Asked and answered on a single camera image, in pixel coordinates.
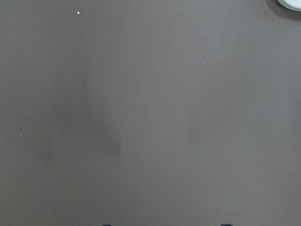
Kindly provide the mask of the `beige round plate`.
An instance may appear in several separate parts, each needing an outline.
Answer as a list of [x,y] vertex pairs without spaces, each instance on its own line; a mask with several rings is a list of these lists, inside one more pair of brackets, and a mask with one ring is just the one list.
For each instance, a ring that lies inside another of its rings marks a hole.
[[301,0],[277,0],[279,4],[283,7],[292,10],[301,12]]

